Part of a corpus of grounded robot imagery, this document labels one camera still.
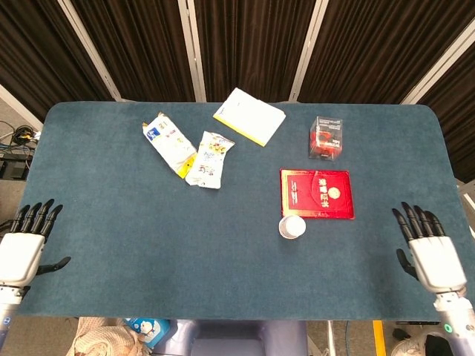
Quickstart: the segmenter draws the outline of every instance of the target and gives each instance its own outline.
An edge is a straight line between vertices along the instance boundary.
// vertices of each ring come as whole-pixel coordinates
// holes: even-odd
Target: snack bag
[[[205,131],[201,139],[198,155],[193,167],[186,176],[189,185],[219,189],[226,152],[235,143],[217,133]]]
[[[196,149],[164,113],[158,113],[150,124],[142,124],[144,136],[155,147],[170,168],[185,178],[193,166]]]

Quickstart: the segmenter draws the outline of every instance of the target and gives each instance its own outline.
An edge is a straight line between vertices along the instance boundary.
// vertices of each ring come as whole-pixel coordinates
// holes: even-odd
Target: small cup
[[[298,215],[289,215],[283,217],[279,222],[279,232],[282,237],[289,240],[294,240],[305,232],[305,220]]]

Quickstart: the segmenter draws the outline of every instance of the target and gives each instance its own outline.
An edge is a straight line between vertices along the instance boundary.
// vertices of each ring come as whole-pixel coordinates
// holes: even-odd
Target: red envelope
[[[348,171],[281,169],[282,216],[354,219]]]

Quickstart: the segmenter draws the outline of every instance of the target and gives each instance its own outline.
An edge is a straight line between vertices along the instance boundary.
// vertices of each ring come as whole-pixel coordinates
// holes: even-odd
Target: curtain
[[[439,117],[455,177],[475,179],[475,44],[424,95],[419,104]]]
[[[0,82],[38,119],[57,102],[111,100],[56,0],[0,1]]]
[[[298,100],[400,103],[473,17],[472,0],[330,1]]]
[[[315,0],[195,0],[209,102],[289,99]]]
[[[193,102],[176,0],[73,0],[124,99]]]

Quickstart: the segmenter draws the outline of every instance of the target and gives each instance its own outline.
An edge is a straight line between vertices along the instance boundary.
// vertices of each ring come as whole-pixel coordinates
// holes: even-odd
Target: blue tablecloth
[[[475,300],[475,246],[442,132],[425,106],[276,104],[287,118],[265,148],[212,118],[220,104],[69,102],[47,116],[22,203],[64,205],[20,312],[223,319],[436,320],[434,296],[406,275],[391,208],[419,204],[453,238]],[[167,113],[198,146],[236,142],[219,191],[188,186],[143,136]],[[344,120],[334,162],[308,158],[317,115]],[[354,220],[278,233],[280,168],[348,170]]]

